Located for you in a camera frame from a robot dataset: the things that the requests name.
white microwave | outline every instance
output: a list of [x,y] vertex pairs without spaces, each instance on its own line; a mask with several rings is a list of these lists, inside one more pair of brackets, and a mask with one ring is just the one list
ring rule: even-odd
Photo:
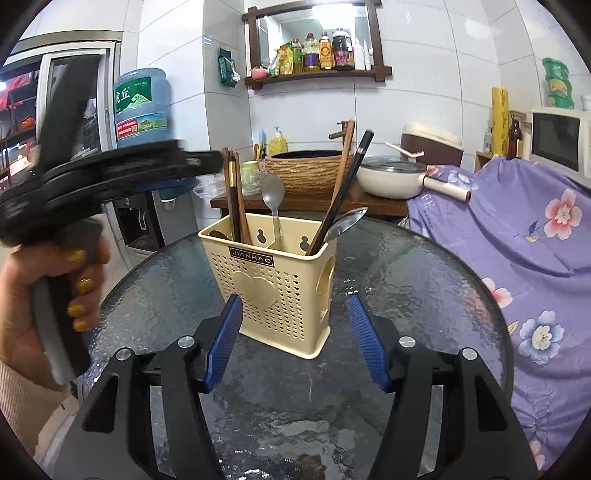
[[531,133],[524,135],[523,158],[591,188],[591,112],[539,107],[527,117]]

human hand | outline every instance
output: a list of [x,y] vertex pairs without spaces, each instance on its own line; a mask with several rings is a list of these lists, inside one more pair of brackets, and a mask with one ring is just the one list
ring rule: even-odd
[[[41,277],[58,277],[81,268],[84,250],[64,252],[51,243],[21,247],[6,258],[0,272],[0,360],[24,378],[42,387],[60,390],[51,376],[49,361],[33,323],[31,286]],[[109,250],[101,238],[96,264],[88,265],[76,280],[80,294],[68,305],[72,328],[93,329],[98,323],[100,289],[105,280],[103,265]]]

yellow package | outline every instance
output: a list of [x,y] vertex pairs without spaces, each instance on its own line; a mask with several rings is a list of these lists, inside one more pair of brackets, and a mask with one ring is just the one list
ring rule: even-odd
[[280,48],[281,60],[279,63],[279,75],[291,75],[294,71],[294,53],[289,44]]
[[509,150],[509,92],[492,89],[492,153],[506,156]]

round table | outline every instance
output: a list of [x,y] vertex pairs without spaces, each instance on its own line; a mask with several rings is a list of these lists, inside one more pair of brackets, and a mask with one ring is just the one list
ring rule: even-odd
[[[363,219],[338,239],[332,331],[320,355],[304,360],[239,335],[222,382],[202,395],[227,478],[367,478],[394,396],[372,382],[363,361],[345,305],[353,293],[429,348],[476,349],[510,397],[513,360],[505,321],[474,273],[422,236]],[[103,302],[83,393],[120,347],[163,349],[223,305],[197,235],[149,257]],[[151,391],[154,443],[161,471],[173,474],[159,390]],[[431,397],[421,473],[433,468],[439,442],[439,387]]]

wooden mirror frame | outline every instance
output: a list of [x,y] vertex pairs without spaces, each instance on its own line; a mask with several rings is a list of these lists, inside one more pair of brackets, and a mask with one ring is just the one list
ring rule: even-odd
[[259,45],[257,20],[262,17],[308,10],[315,5],[328,4],[353,4],[365,6],[368,13],[369,36],[374,50],[374,65],[371,70],[321,70],[319,72],[303,72],[291,75],[279,75],[277,77],[266,77],[261,80],[253,80],[246,77],[245,83],[253,90],[262,89],[267,83],[288,82],[291,80],[325,78],[325,77],[369,77],[376,82],[385,82],[387,76],[392,75],[392,67],[384,65],[382,54],[382,38],[379,35],[378,13],[376,7],[381,7],[382,0],[298,0],[288,4],[274,5],[261,8],[250,7],[248,12],[242,16],[242,21],[248,23],[249,46],[251,51],[251,68],[261,65],[261,48]]

